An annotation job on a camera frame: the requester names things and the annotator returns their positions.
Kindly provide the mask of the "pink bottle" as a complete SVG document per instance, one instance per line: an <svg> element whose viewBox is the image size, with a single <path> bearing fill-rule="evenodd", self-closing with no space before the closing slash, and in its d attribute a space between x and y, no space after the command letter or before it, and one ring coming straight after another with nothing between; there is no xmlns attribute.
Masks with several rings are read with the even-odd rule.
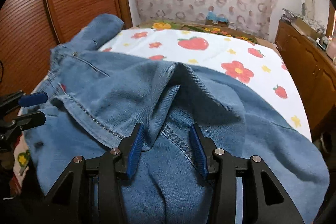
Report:
<svg viewBox="0 0 336 224"><path fill-rule="evenodd" d="M328 40L328 44L326 47L326 54L332 59L335 59L336 56L336 39L332 37Z"/></svg>

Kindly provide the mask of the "white strawberry flower sheet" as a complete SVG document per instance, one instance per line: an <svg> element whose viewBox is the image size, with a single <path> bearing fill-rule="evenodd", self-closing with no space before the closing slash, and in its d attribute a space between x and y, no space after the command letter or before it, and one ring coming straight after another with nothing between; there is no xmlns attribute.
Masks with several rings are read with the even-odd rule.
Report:
<svg viewBox="0 0 336 224"><path fill-rule="evenodd" d="M123 30L97 51L121 53L152 61L183 63L232 77L257 93L290 126L311 141L298 91L284 63L270 48L201 32L144 29ZM23 109L23 114L38 110L40 105ZM15 149L15 174L19 178L23 177L27 162L32 160L25 132Z"/></svg>

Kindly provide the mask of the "beige floral blanket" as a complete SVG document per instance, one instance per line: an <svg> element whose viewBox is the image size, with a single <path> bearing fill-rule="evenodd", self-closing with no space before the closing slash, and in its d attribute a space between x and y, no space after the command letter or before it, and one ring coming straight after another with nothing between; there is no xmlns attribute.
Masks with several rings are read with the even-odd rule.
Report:
<svg viewBox="0 0 336 224"><path fill-rule="evenodd" d="M204 32L209 34L222 35L232 38L238 38L245 40L250 44L258 44L267 48L274 50L281 58L280 52L278 51L277 46L274 43L271 43L265 39L259 38L257 35L251 35L242 31L234 30L224 25L204 25L197 23L183 23L183 22L174 22L171 20L150 20L145 23L140 23L132 27L135 28L153 28L155 30L181 30L181 31L195 31L195 32Z"/></svg>

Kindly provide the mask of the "cardboard box on sideboard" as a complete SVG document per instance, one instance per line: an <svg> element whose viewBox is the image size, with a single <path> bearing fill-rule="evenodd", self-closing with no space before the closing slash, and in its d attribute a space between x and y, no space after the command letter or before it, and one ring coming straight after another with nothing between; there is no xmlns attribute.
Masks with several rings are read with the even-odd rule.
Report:
<svg viewBox="0 0 336 224"><path fill-rule="evenodd" d="M320 39L321 34L311 28L301 18L296 18L290 23L302 36L310 37L314 40Z"/></svg>

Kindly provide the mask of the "blue denim jeans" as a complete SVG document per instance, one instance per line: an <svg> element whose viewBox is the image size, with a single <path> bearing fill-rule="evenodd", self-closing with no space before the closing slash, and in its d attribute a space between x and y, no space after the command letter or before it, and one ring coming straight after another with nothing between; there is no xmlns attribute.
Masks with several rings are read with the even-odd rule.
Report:
<svg viewBox="0 0 336 224"><path fill-rule="evenodd" d="M189 129L197 123L237 157L259 155L305 223L323 203L322 155L268 102L220 72L71 45L51 51L38 107L44 125L25 132L39 185L48 192L70 160L101 156L144 126L134 179L122 186L130 223L205 223L212 186L196 169Z"/></svg>

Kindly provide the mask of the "wooden louvered wardrobe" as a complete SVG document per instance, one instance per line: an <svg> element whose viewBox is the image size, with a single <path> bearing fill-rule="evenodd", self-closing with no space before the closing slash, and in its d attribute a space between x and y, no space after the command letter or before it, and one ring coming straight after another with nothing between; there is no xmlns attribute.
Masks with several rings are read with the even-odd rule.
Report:
<svg viewBox="0 0 336 224"><path fill-rule="evenodd" d="M132 26L128 0L6 0L1 8L1 94L31 92L50 67L50 49L96 16Z"/></svg>

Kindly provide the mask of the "wooden sideboard cabinet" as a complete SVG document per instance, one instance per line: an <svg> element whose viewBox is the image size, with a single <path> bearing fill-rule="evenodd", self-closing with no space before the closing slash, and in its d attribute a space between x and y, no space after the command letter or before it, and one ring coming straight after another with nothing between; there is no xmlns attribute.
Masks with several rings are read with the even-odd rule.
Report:
<svg viewBox="0 0 336 224"><path fill-rule="evenodd" d="M276 45L301 97L311 134L335 106L335 65L292 25L278 23Z"/></svg>

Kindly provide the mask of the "cardboard box with blue items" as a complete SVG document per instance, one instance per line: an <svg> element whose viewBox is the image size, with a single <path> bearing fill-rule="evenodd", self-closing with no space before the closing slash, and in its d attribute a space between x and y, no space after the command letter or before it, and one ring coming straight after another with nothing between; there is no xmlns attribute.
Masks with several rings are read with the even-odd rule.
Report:
<svg viewBox="0 0 336 224"><path fill-rule="evenodd" d="M206 25L218 25L222 27L228 27L229 26L229 20L223 15L219 14L216 15L213 11L209 11L206 16Z"/></svg>

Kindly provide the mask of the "folded blue jeans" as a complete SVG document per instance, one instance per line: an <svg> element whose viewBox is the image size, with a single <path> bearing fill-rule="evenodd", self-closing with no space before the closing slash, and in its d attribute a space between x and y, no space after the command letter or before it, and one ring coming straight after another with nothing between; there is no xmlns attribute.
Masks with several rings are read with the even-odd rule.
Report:
<svg viewBox="0 0 336 224"><path fill-rule="evenodd" d="M118 16L101 14L63 46L72 51L96 51L114 38L123 26L124 22Z"/></svg>

